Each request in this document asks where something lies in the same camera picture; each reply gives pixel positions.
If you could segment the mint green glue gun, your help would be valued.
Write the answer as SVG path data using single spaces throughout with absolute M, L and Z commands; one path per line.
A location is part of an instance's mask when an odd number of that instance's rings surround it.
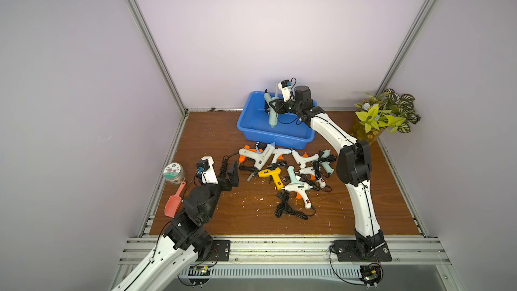
M 267 90 L 265 90 L 264 98 L 265 98 L 265 103 L 266 103 L 265 110 L 269 115 L 269 125 L 273 129 L 278 124 L 279 117 L 278 117 L 276 108 L 277 108 L 278 103 L 280 102 L 280 99 L 277 94 L 272 96 L 272 95 L 270 95 L 270 93 Z

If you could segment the large white glue gun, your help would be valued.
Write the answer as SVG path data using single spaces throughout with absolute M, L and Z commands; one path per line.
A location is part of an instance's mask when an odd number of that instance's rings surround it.
M 271 157 L 271 155 L 273 154 L 273 152 L 275 151 L 275 144 L 267 144 L 265 149 L 261 152 L 261 153 L 258 153 L 257 156 L 255 156 L 254 158 L 248 158 L 248 159 L 252 159 L 254 160 L 254 167 L 257 169 L 257 170 L 261 170 L 265 164 L 267 163 L 267 161 L 269 160 L 269 158 Z

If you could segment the white glue gun red switch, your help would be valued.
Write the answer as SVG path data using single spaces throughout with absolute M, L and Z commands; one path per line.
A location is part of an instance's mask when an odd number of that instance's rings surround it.
M 296 192 L 304 201 L 304 207 L 306 209 L 311 209 L 312 203 L 310 198 L 307 195 L 307 191 L 312 189 L 312 186 L 308 183 L 290 183 L 284 187 L 287 192 Z

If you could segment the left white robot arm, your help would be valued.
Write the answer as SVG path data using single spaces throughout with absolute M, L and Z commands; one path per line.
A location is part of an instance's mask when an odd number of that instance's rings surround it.
M 200 185 L 183 198 L 181 209 L 162 229 L 153 249 L 114 290 L 164 290 L 184 269 L 209 258 L 214 238 L 205 225 L 221 194 L 239 186 L 239 162 L 224 159 L 219 174 L 205 156 L 196 163 Z

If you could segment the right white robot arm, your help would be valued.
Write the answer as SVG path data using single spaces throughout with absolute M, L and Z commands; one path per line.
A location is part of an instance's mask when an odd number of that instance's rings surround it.
M 300 121 L 326 139 L 339 154 L 335 172 L 340 181 L 346 184 L 350 194 L 355 218 L 356 247 L 362 256 L 373 256 L 375 251 L 385 246 L 385 238 L 376 219 L 371 196 L 370 144 L 348 134 L 320 106 L 316 106 L 308 86 L 293 88 L 285 80 L 278 84 L 278 88 L 281 90 L 281 98 L 264 92 L 270 116 L 277 117 L 286 113 L 296 115 Z

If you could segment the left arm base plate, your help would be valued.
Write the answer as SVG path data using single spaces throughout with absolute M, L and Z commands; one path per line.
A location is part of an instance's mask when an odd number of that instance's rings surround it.
M 231 240 L 215 239 L 212 244 L 198 256 L 198 262 L 227 262 L 230 260 Z

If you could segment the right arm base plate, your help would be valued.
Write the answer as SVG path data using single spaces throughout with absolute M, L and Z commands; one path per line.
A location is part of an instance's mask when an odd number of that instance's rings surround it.
M 371 253 L 365 253 L 358 241 L 336 240 L 330 246 L 330 251 L 336 254 L 340 262 L 390 262 L 393 257 L 386 242 L 375 248 Z

